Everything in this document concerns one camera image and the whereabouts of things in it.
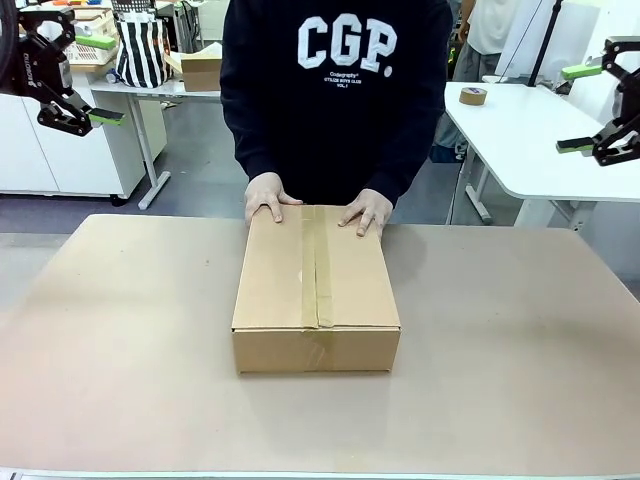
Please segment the person's right hand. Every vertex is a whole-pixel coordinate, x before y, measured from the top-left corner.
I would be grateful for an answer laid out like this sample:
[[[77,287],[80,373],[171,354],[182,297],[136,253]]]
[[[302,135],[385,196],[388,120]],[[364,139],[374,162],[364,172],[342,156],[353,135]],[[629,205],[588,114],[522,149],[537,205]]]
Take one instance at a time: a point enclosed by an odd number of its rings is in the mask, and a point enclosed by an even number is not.
[[[248,225],[262,207],[271,212],[275,223],[281,223],[284,219],[282,205],[303,204],[301,200],[285,192],[280,176],[274,172],[266,172],[253,178],[247,185],[244,198],[245,220]]]

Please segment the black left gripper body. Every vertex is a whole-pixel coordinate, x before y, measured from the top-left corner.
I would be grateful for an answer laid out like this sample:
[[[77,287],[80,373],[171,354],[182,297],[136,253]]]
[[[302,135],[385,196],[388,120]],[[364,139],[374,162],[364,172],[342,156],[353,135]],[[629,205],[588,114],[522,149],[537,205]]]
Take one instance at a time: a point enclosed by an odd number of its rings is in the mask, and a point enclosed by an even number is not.
[[[64,106],[73,94],[69,62],[64,49],[74,37],[22,36],[10,61],[10,94],[41,104]]]

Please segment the person's left hand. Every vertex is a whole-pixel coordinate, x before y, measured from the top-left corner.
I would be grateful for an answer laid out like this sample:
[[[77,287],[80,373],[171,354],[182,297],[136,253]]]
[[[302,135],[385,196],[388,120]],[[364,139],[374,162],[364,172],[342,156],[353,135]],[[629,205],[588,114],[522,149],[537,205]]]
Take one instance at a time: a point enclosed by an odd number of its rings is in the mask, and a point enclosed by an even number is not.
[[[392,202],[384,195],[372,189],[363,189],[346,206],[338,225],[346,227],[355,222],[358,237],[365,237],[370,231],[373,231],[378,238],[381,238],[393,209]]]

